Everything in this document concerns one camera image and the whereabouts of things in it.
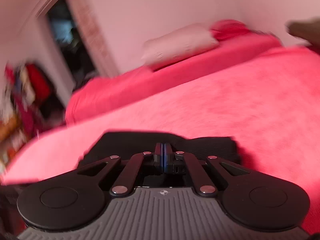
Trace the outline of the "black knit pants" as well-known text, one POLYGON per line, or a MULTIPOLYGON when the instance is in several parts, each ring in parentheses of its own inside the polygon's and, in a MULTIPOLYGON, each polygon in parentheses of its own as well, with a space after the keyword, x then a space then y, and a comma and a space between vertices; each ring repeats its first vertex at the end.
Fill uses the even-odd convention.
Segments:
POLYGON ((215 155, 241 164, 237 143, 231 137, 187 139, 171 133, 125 131, 104 133, 78 162, 78 168, 111 155, 118 155, 121 159, 128 160, 137 153, 153 152, 157 143, 169 143, 173 151, 189 152, 200 160, 215 155))

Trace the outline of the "hanging clothes on rack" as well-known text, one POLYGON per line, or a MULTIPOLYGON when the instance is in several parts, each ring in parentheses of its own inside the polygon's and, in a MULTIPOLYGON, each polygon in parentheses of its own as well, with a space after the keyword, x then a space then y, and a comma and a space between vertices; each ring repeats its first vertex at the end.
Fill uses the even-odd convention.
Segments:
POLYGON ((64 124, 65 107, 39 65, 6 64, 1 81, 1 172, 29 140, 64 124))

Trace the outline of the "red bed sheet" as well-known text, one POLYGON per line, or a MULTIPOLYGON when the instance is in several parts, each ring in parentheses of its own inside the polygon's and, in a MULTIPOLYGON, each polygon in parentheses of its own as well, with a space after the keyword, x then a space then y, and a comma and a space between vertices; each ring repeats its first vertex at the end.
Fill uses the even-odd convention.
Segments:
POLYGON ((273 35, 250 33, 217 48, 153 71, 142 66, 108 79, 95 77, 76 90, 67 105, 68 125, 114 111, 172 87, 249 61, 281 42, 273 35))

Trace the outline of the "pink plush bed blanket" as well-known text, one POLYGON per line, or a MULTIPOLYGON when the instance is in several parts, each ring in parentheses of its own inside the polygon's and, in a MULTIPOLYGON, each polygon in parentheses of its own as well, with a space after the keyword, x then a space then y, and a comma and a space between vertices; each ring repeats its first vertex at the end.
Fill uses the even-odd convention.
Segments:
POLYGON ((301 186, 311 200, 303 228, 319 231, 319 55, 279 48, 30 142, 1 176, 34 182, 76 168, 110 131, 193 139, 233 137, 244 165, 301 186))

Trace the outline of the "red folded cloth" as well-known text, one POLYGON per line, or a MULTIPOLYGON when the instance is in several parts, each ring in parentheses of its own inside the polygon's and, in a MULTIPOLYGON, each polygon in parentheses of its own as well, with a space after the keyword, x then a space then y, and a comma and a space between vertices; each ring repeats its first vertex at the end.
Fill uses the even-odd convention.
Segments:
POLYGON ((251 33, 247 25, 237 20, 220 20, 210 27, 212 36, 218 41, 228 40, 251 33))

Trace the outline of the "pale pink pillow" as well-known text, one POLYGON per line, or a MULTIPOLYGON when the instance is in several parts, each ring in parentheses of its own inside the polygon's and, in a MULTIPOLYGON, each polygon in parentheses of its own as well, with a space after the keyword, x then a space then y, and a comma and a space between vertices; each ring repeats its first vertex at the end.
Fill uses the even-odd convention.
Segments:
POLYGON ((145 66, 161 68, 215 49, 219 42, 203 25, 196 23, 146 41, 142 48, 145 66))

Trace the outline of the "pink patterned curtain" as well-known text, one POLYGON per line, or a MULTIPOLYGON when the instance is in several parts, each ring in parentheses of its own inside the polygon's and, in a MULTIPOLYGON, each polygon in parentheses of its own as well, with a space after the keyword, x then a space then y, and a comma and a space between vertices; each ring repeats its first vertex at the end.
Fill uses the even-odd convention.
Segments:
POLYGON ((109 78, 119 75, 89 1, 67 0, 67 3, 80 37, 100 75, 109 78))

